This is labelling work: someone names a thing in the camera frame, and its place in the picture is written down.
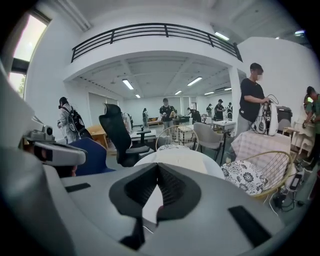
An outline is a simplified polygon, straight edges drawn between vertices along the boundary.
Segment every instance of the wire frame chair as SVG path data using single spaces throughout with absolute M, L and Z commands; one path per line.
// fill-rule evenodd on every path
M 267 151 L 260 154 L 250 156 L 243 161 L 248 161 L 256 166 L 265 164 L 263 168 L 259 168 L 266 178 L 266 184 L 262 193 L 252 195 L 257 199 L 262 199 L 265 196 L 274 193 L 281 188 L 292 173 L 294 166 L 290 154 L 284 151 Z
M 197 151 L 198 141 L 198 135 L 192 128 L 185 125 L 174 125 L 159 135 L 155 142 L 155 150 L 157 151 L 164 145 L 175 145 Z

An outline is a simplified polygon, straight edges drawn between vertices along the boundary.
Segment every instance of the metal railing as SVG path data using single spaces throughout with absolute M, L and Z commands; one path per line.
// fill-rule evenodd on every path
M 237 44 L 231 44 L 214 34 L 202 30 L 170 23 L 140 23 L 122 26 L 97 34 L 75 46 L 72 51 L 71 63 L 80 56 L 100 46 L 113 44 L 116 41 L 147 36 L 178 37 L 196 40 L 212 47 L 217 47 L 242 62 Z

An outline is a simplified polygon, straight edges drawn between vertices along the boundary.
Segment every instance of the chair headrest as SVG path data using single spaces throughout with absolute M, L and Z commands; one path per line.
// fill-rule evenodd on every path
M 114 104 L 104 103 L 104 116 L 110 118 L 121 113 L 120 107 Z

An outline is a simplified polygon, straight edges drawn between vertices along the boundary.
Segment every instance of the blue chair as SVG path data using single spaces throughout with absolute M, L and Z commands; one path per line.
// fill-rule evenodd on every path
M 106 166 L 106 149 L 92 139 L 82 138 L 69 145 L 87 151 L 85 163 L 78 165 L 76 169 L 77 176 L 103 174 L 115 171 Z

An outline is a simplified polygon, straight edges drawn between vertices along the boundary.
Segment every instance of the checkered tablecloth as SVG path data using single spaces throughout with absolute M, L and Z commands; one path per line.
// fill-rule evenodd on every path
M 237 160 L 245 160 L 254 155 L 264 153 L 267 151 L 283 151 L 290 154 L 291 139 L 288 136 L 282 134 L 276 134 L 274 136 L 268 136 L 263 134 L 255 133 L 252 130 L 241 133 L 232 143 L 231 146 L 236 154 Z M 265 170 L 266 166 L 270 166 L 275 162 L 278 157 L 275 153 L 263 154 L 257 157 L 253 157 L 248 161 L 257 166 L 259 170 Z M 283 166 L 278 166 L 281 173 L 277 173 L 275 180 L 270 180 L 268 187 L 274 185 L 280 177 L 284 174 Z

